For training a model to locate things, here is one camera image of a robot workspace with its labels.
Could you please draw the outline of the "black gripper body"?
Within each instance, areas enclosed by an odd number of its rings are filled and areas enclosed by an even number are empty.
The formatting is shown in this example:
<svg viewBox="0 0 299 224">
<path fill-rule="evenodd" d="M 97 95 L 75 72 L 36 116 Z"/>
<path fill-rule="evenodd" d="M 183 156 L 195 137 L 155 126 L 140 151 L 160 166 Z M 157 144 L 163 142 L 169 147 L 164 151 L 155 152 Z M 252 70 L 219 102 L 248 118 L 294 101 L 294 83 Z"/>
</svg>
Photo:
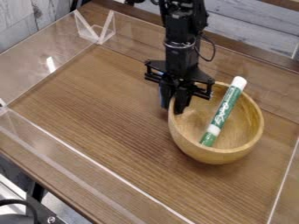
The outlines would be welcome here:
<svg viewBox="0 0 299 224">
<path fill-rule="evenodd" d="M 215 80 L 200 70 L 199 58 L 200 41 L 191 43 L 164 42 L 165 59 L 148 60 L 144 78 L 157 84 L 167 83 L 176 90 L 179 87 L 190 87 L 192 95 L 208 100 Z"/>
</svg>

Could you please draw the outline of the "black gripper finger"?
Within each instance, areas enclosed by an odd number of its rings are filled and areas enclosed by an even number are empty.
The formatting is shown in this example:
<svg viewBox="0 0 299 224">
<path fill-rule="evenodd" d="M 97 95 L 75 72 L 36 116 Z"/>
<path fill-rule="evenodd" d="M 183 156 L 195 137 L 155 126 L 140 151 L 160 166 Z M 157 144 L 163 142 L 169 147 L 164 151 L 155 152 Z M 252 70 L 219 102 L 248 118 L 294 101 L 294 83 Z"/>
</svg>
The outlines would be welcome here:
<svg viewBox="0 0 299 224">
<path fill-rule="evenodd" d="M 169 102 L 173 97 L 173 92 L 173 86 L 168 85 L 167 83 L 160 84 L 161 107 L 164 109 L 169 108 Z"/>
<path fill-rule="evenodd" d="M 173 113 L 181 114 L 184 108 L 190 106 L 192 98 L 192 89 L 190 87 L 179 87 L 175 94 Z"/>
</svg>

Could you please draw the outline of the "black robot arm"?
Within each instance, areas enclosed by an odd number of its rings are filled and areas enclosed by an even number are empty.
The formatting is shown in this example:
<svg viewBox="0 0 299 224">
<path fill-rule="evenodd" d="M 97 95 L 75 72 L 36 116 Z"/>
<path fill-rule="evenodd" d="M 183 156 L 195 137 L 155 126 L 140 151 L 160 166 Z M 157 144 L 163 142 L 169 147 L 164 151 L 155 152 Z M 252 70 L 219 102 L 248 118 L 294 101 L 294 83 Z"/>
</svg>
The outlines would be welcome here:
<svg viewBox="0 0 299 224">
<path fill-rule="evenodd" d="M 169 108 L 173 101 L 173 113 L 181 114 L 190 106 L 194 96 L 206 100 L 212 95 L 215 80 L 200 70 L 199 58 L 203 33 L 208 26 L 208 12 L 204 0 L 157 0 L 164 34 L 165 60 L 147 60 L 144 78 L 159 84 L 161 107 Z"/>
</svg>

